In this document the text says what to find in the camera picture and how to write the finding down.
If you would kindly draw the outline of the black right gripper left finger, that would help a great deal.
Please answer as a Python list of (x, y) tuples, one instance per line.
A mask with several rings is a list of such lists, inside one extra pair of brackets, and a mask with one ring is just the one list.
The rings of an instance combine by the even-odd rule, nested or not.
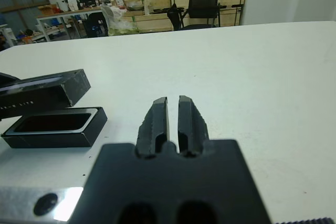
[(153, 101), (138, 130), (136, 152), (138, 156), (155, 156), (169, 140), (167, 97)]

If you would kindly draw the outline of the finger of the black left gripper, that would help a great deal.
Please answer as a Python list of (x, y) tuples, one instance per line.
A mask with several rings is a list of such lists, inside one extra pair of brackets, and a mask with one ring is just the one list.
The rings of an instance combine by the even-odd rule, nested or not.
[(0, 73), (0, 87), (7, 87), (7, 86), (11, 86), (12, 84), (15, 84), (17, 81), (19, 81), (20, 79), (5, 73)]

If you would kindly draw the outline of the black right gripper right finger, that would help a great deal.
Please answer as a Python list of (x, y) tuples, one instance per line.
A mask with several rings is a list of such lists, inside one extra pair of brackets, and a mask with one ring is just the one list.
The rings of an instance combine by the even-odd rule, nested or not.
[(178, 101), (178, 142), (182, 156), (202, 154), (204, 143), (209, 141), (205, 120), (193, 100), (181, 95)]

